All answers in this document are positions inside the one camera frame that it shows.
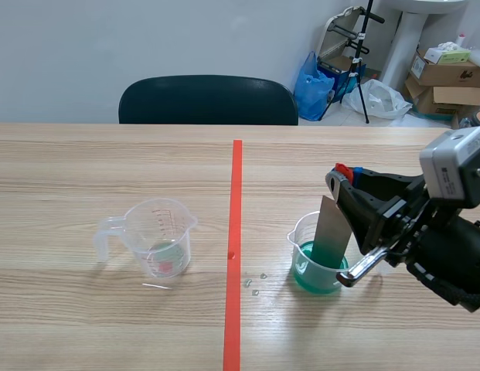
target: measuring cup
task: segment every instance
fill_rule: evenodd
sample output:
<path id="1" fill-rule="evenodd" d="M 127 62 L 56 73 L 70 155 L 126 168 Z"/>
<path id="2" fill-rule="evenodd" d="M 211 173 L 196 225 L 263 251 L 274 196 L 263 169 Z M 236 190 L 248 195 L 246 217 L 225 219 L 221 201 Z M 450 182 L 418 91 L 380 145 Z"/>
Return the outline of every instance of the measuring cup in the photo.
<path id="1" fill-rule="evenodd" d="M 311 249 L 317 229 L 319 211 L 303 216 L 290 233 L 288 241 L 293 245 L 292 270 L 294 279 L 305 290 L 314 294 L 330 294 L 341 288 L 336 279 L 338 272 L 347 272 L 362 256 L 358 245 L 353 240 L 349 243 L 345 257 L 339 269 L 324 267 L 310 259 Z"/>
<path id="2" fill-rule="evenodd" d="M 173 277 L 190 262 L 189 230 L 197 218 L 174 199 L 151 199 L 131 208 L 124 216 L 99 224 L 94 246 L 99 261 L 109 258 L 107 238 L 117 236 L 134 254 L 145 273 Z"/>

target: red tape line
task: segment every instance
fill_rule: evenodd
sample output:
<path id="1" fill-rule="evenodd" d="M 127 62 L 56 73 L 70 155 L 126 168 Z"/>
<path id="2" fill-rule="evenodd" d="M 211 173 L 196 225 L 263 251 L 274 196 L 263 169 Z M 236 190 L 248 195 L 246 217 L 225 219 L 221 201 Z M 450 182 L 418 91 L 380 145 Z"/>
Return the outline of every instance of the red tape line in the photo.
<path id="1" fill-rule="evenodd" d="M 230 231 L 227 247 L 226 313 L 224 316 L 223 371 L 241 366 L 241 193 L 243 143 L 233 142 Z"/>

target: black chair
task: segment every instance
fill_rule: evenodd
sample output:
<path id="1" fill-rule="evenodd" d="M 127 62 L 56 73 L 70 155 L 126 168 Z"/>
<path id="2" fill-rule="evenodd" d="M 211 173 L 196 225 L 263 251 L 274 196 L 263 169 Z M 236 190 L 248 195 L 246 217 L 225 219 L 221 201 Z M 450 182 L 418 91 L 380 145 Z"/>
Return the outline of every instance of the black chair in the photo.
<path id="1" fill-rule="evenodd" d="M 170 76 L 138 81 L 119 104 L 121 124 L 298 125 L 293 95 L 274 81 Z"/>

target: green liquid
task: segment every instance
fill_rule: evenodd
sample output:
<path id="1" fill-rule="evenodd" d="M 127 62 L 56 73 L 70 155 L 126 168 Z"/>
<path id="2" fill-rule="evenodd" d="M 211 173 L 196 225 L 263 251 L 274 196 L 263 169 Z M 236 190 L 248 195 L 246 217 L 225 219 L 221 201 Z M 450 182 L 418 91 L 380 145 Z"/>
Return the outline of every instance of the green liquid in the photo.
<path id="1" fill-rule="evenodd" d="M 311 249 L 313 248 L 313 242 L 307 242 L 300 246 L 301 251 L 306 257 L 311 256 Z M 305 257 L 298 256 L 295 264 L 302 264 L 306 262 Z M 343 257 L 339 269 L 347 269 L 348 261 Z M 294 279 L 302 286 L 306 291 L 312 294 L 330 294 L 341 288 L 341 285 L 334 285 L 337 282 L 334 271 L 324 271 L 318 267 L 308 265 L 303 273 L 294 269 Z"/>

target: measuring cup handle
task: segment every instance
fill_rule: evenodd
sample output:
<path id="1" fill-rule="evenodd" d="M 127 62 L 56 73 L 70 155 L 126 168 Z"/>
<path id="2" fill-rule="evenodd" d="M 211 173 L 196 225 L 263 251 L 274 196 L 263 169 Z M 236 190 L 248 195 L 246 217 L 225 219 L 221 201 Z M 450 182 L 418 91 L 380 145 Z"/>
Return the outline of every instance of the measuring cup handle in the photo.
<path id="1" fill-rule="evenodd" d="M 99 230 L 94 235 L 94 247 L 97 252 L 97 260 L 107 261 L 109 258 L 109 236 L 120 236 L 123 232 L 124 217 L 107 218 L 99 223 Z"/>

